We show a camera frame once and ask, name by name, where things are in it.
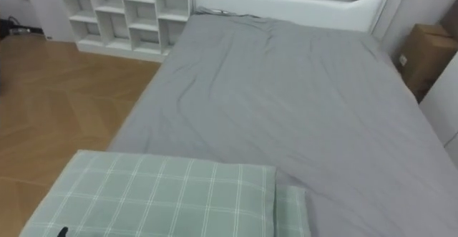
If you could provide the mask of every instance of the gray bed sheet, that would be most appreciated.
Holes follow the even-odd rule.
[[[274,165],[313,236],[458,236],[458,170],[368,34],[192,16],[109,151]]]

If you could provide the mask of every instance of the white headboard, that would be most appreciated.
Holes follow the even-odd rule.
[[[194,0],[195,8],[372,33],[386,0]]]

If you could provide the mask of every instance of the wooden floor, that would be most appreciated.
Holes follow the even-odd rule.
[[[159,64],[0,42],[0,236],[18,236],[78,149],[105,150]]]

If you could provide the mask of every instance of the cardboard box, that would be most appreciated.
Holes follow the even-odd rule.
[[[458,0],[455,1],[449,12],[445,14],[444,18],[441,20],[441,25],[455,39],[458,39]]]
[[[399,55],[402,79],[421,102],[458,50],[458,42],[440,26],[417,24]]]

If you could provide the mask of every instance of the pillowcase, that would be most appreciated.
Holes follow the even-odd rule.
[[[22,237],[274,236],[276,170],[79,151]]]
[[[310,237],[306,190],[277,185],[274,217],[277,237]]]

